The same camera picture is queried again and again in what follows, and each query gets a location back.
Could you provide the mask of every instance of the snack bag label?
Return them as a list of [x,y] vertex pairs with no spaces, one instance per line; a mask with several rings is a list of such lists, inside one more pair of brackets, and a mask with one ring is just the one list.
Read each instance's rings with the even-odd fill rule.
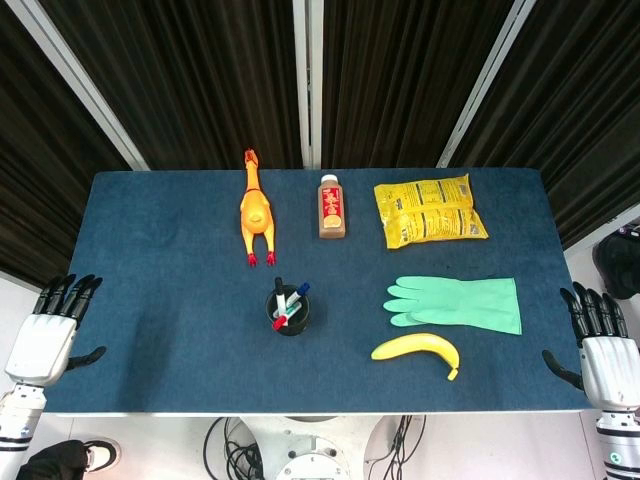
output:
[[473,209],[469,175],[374,188],[387,248],[459,238],[488,238]]

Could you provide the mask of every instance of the black trousers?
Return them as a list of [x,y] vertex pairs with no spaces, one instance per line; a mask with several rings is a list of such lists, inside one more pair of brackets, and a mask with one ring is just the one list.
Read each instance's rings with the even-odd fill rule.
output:
[[87,449],[79,440],[45,448],[23,465],[16,480],[82,480],[87,468]]

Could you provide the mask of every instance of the yellow rubber chicken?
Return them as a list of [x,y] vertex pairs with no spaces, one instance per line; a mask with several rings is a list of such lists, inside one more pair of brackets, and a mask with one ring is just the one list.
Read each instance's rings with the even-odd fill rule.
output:
[[258,157],[251,149],[244,152],[244,165],[247,169],[247,191],[240,204],[240,226],[247,247],[249,266],[255,267],[258,259],[253,253],[253,236],[264,234],[267,240],[267,265],[275,265],[274,225],[269,200],[260,190],[258,182]]

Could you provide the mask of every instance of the sauce bottle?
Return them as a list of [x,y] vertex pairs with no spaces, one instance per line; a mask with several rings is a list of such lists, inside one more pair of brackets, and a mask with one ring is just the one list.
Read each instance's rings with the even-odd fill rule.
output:
[[335,175],[324,175],[318,187],[318,234],[320,238],[342,238],[347,233],[342,187]]

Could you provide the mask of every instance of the marker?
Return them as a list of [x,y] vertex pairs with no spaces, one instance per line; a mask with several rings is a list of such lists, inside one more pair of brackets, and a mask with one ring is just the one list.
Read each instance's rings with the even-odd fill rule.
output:
[[285,315],[280,315],[276,321],[273,322],[273,329],[278,331],[283,326],[287,326],[289,324],[289,319],[293,317],[298,310],[302,308],[302,304],[300,302],[294,303],[288,310]]
[[[293,292],[291,295],[289,295],[289,298],[287,298],[287,303],[285,303],[285,307],[286,307],[286,312],[285,315],[287,313],[289,313],[289,309],[291,308],[291,305],[293,305],[294,303],[296,303],[299,299],[301,299],[302,297],[304,297],[307,293],[307,291],[310,289],[311,287],[309,286],[309,284],[307,282],[303,283],[302,285],[300,285],[298,287],[298,289]],[[278,318],[279,315],[279,311],[278,310],[274,310],[274,312],[271,314],[271,316],[273,318]]]
[[287,303],[285,304],[286,307],[289,308],[291,305],[296,303],[298,299],[304,297],[305,294],[307,293],[307,290],[309,290],[310,288],[311,287],[307,282],[304,282],[302,285],[300,285],[298,289],[295,292],[293,292],[291,296],[289,296],[289,298],[287,298]]
[[282,288],[282,278],[280,277],[276,277],[276,302],[278,303],[278,316],[281,317],[287,313],[287,306]]

